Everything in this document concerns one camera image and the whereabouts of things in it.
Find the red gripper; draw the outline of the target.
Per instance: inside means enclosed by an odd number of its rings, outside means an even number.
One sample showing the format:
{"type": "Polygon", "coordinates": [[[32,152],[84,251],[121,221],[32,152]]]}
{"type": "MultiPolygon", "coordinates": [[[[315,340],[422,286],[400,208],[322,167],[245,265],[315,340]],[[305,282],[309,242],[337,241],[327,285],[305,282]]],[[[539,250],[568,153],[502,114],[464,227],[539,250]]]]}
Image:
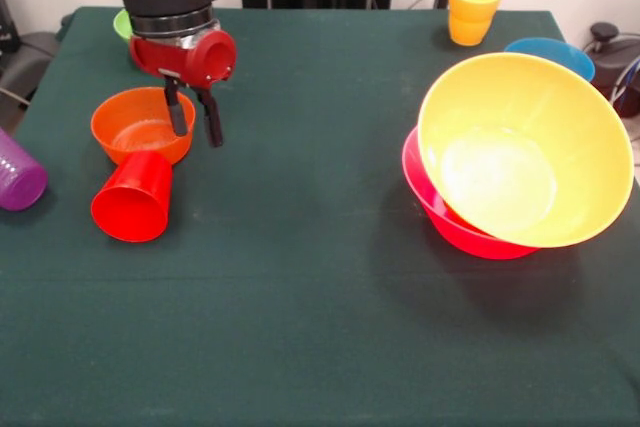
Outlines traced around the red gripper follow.
{"type": "Polygon", "coordinates": [[[178,98],[179,80],[197,88],[195,92],[204,108],[209,144],[212,148],[221,147],[224,138],[218,104],[209,90],[214,83],[228,80],[235,69],[237,49],[234,39],[223,30],[209,30],[204,31],[192,46],[183,47],[132,36],[129,51],[142,71],[165,77],[164,97],[174,134],[183,137],[188,132],[178,98]]]}

